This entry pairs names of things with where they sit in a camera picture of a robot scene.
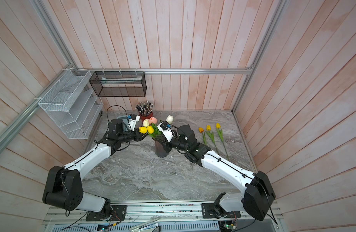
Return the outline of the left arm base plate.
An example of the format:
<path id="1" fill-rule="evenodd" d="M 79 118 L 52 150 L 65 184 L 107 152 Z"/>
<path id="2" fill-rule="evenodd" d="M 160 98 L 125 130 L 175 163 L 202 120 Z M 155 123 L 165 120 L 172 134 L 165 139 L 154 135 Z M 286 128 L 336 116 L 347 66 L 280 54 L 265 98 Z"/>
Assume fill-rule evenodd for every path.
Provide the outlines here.
<path id="1" fill-rule="evenodd" d="M 108 221 L 125 220 L 127 205 L 107 205 L 100 212 L 90 211 L 86 216 L 86 221 Z"/>

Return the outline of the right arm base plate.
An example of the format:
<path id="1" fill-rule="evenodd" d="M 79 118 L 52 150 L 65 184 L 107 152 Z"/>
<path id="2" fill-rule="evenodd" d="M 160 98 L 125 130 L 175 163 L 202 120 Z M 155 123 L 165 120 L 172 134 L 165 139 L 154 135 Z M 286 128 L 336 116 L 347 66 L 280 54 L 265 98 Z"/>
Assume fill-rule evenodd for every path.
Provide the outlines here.
<path id="1" fill-rule="evenodd" d="M 219 204 L 215 203 L 203 203 L 201 204 L 202 208 L 202 217 L 203 218 L 240 218 L 241 213 L 240 211 L 231 211 L 227 212 L 221 208 Z"/>

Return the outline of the dark red ribbed glass vase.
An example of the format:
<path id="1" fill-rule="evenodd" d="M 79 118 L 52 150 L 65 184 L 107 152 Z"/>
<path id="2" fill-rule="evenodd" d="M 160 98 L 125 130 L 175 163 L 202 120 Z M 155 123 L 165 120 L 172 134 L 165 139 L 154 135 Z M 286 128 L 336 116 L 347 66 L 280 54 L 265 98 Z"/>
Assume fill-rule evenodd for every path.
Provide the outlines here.
<path id="1" fill-rule="evenodd" d="M 155 154 L 158 157 L 164 158 L 164 157 L 168 156 L 170 151 L 171 151 L 171 148 L 167 145 L 166 142 L 163 142 L 161 140 L 155 141 Z"/>

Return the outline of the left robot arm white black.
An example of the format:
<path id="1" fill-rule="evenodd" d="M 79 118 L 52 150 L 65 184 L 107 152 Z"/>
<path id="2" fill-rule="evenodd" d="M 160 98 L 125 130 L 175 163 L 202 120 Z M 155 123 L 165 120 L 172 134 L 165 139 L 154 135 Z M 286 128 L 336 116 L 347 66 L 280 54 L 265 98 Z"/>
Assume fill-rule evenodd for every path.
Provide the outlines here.
<path id="1" fill-rule="evenodd" d="M 138 142 L 145 138 L 135 128 L 139 120 L 140 117 L 134 114 L 128 116 L 127 123 L 122 119 L 111 120 L 106 133 L 91 150 L 65 166 L 51 168 L 45 184 L 43 203 L 67 211 L 109 211 L 106 198 L 84 192 L 82 180 L 100 162 L 122 151 L 122 143 Z"/>

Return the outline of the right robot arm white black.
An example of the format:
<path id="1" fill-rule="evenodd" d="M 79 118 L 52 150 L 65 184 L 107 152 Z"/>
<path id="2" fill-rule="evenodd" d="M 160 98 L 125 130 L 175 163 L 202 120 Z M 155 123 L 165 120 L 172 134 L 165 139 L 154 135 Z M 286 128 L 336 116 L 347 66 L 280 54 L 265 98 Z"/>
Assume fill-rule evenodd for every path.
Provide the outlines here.
<path id="1" fill-rule="evenodd" d="M 263 221 L 276 199 L 270 180 L 262 171 L 253 173 L 218 155 L 210 147 L 197 141 L 189 125 L 173 126 L 160 122 L 156 141 L 165 152 L 172 149 L 181 151 L 192 163 L 220 175 L 238 190 L 238 193 L 221 193 L 211 205 L 203 208 L 204 216 L 223 218 L 233 211 L 245 210 L 251 217 Z"/>

